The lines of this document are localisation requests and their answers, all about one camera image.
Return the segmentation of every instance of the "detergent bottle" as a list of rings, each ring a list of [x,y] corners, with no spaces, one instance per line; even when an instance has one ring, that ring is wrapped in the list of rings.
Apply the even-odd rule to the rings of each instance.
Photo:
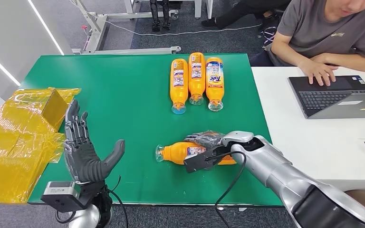
[[[203,103],[203,92],[205,92],[205,56],[200,52],[190,55],[188,64],[188,88],[191,93],[190,103],[201,105]]]
[[[205,150],[205,147],[199,146],[192,142],[176,142],[171,146],[158,145],[156,147],[155,155],[158,162],[166,160],[179,165],[184,165],[184,159],[186,156],[203,153]],[[219,162],[219,165],[233,164],[236,164],[236,162],[230,155],[225,156],[222,161]]]
[[[211,57],[206,61],[206,96],[208,108],[219,111],[223,108],[221,99],[224,95],[223,63],[220,58]]]
[[[185,59],[175,59],[171,63],[170,98],[173,102],[172,112],[185,113],[185,101],[188,99],[188,64]]]

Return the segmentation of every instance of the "wire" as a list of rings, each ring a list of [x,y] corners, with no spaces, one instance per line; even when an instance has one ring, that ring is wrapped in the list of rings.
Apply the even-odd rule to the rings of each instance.
[[[72,0],[70,0],[70,2],[77,7],[77,5]],[[91,14],[89,12],[86,12],[86,13],[89,14],[90,16],[93,16],[96,19],[98,19],[98,16],[96,16],[94,14]],[[113,23],[109,22],[108,20],[105,20],[105,22],[107,22],[108,24],[113,25],[113,26],[115,26],[115,27],[117,27],[119,29],[123,29],[125,31],[132,32],[133,34],[136,34],[136,35],[139,35],[139,36],[157,36],[157,37],[161,37],[161,36],[177,36],[177,35],[183,35],[183,34],[196,34],[196,33],[203,33],[203,32],[236,31],[236,30],[241,30],[241,29],[249,29],[249,28],[252,29],[252,28],[256,28],[256,27],[259,27],[259,26],[262,25],[262,24],[259,24],[259,25],[242,27],[242,28],[233,28],[233,29],[232,28],[225,28],[225,29],[222,29],[222,30],[206,30],[206,31],[196,31],[196,32],[165,33],[165,34],[152,34],[152,33],[141,34],[141,33],[137,33],[137,32],[131,31],[131,30],[127,29],[127,28],[121,27],[119,25],[113,24]]]
[[[68,218],[68,219],[66,219],[66,220],[61,220],[60,218],[59,218],[59,211],[57,211],[56,213],[55,213],[55,219],[57,220],[57,222],[59,222],[60,224],[66,224],[66,223],[69,223],[72,219],[73,219],[73,217],[75,216],[75,214],[76,214],[76,211],[72,211],[72,214],[70,215],[70,217]]]
[[[117,200],[118,200],[118,202],[121,204],[121,207],[122,207],[122,210],[124,210],[124,214],[125,214],[125,222],[126,222],[126,228],[128,228],[129,227],[129,224],[128,224],[128,216],[127,216],[127,214],[126,214],[126,210],[125,210],[125,206],[124,206],[124,204],[122,203],[122,201],[121,201],[121,199],[119,198],[119,196],[115,193],[115,192],[113,192],[112,190],[108,190],[111,194],[113,194],[116,198],[117,198]]]
[[[114,191],[117,187],[118,187],[118,185],[119,185],[119,182],[121,181],[121,175],[120,175],[120,177],[118,178],[118,183],[117,183],[117,185],[113,188],[113,189],[111,189],[111,191]]]
[[[240,154],[242,154],[244,156],[243,164],[241,165],[240,171],[237,173],[236,177],[233,179],[233,181],[231,182],[231,184],[229,185],[229,187],[227,188],[227,190],[222,194],[222,196],[220,196],[220,198],[215,203],[215,211],[216,211],[216,213],[218,213],[219,217],[223,220],[224,224],[228,228],[230,228],[230,226],[227,223],[227,221],[224,219],[224,217],[221,215],[221,213],[220,213],[220,211],[218,209],[218,204],[227,195],[227,193],[229,193],[229,191],[231,190],[231,188],[233,188],[234,184],[237,182],[237,180],[239,179],[239,177],[243,173],[243,170],[244,170],[244,167],[245,167],[245,163],[247,161],[247,156],[245,155],[245,153],[243,153],[241,151],[232,151],[232,152],[229,152],[229,153],[225,153],[225,154],[222,154],[222,155],[213,156],[213,157],[209,157],[209,158],[205,159],[205,161],[209,161],[211,159],[221,158],[221,157],[224,157],[226,155],[231,155],[231,154],[234,154],[234,153],[240,153]]]

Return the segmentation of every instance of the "black cable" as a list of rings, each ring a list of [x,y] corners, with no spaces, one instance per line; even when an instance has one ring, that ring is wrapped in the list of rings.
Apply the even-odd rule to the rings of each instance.
[[[126,210],[125,210],[125,206],[124,206],[124,204],[122,203],[122,201],[121,201],[121,199],[119,198],[119,196],[115,193],[115,192],[113,192],[112,190],[108,190],[111,194],[113,194],[116,198],[117,198],[117,200],[118,200],[118,202],[121,204],[121,207],[122,207],[122,210],[124,210],[124,214],[125,214],[125,222],[126,222],[126,228],[129,228],[129,224],[128,224],[128,216],[126,215]]]
[[[119,185],[119,182],[121,181],[121,175],[120,175],[120,177],[118,178],[118,183],[117,183],[117,185],[113,188],[113,189],[111,189],[111,191],[114,191],[117,187],[118,187],[118,185]]]
[[[227,223],[227,221],[223,218],[223,216],[221,215],[219,209],[218,209],[218,204],[220,203],[220,201],[227,195],[227,193],[229,193],[229,191],[231,190],[231,188],[233,188],[234,184],[237,182],[237,180],[239,179],[239,177],[241,176],[241,174],[243,173],[244,167],[245,167],[245,163],[247,161],[247,156],[245,155],[245,153],[241,152],[241,151],[232,151],[229,153],[225,153],[225,154],[221,154],[221,155],[217,155],[217,156],[213,156],[213,157],[209,157],[206,158],[205,161],[209,161],[212,159],[216,159],[216,158],[221,158],[227,155],[231,155],[234,153],[240,153],[244,156],[244,161],[243,164],[241,164],[241,168],[240,171],[237,173],[236,177],[233,179],[233,181],[231,182],[231,184],[229,185],[229,187],[227,188],[227,190],[222,194],[222,196],[220,196],[220,198],[216,201],[215,203],[215,211],[216,213],[218,213],[219,217],[223,220],[224,224],[230,228],[229,224]]]
[[[75,214],[76,214],[76,211],[72,211],[72,214],[70,215],[70,217],[68,218],[68,219],[66,219],[66,220],[61,220],[60,218],[59,218],[59,211],[57,211],[56,213],[55,213],[55,219],[57,220],[57,222],[59,222],[60,224],[66,224],[66,223],[69,223],[72,219],[73,219],[73,217],[75,216]]]

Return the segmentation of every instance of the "yellow plastic wrap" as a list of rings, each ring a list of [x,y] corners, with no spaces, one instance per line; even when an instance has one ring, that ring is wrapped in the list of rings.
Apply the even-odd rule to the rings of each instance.
[[[27,202],[48,162],[58,162],[58,133],[79,89],[18,90],[0,108],[0,203]]]

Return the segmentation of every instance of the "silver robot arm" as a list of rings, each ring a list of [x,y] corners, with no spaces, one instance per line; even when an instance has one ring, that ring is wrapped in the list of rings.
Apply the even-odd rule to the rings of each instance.
[[[230,151],[243,152],[246,168],[282,200],[299,228],[365,228],[365,207],[331,185],[296,169],[264,137],[234,131],[222,138]],[[240,153],[232,154],[242,164]]]

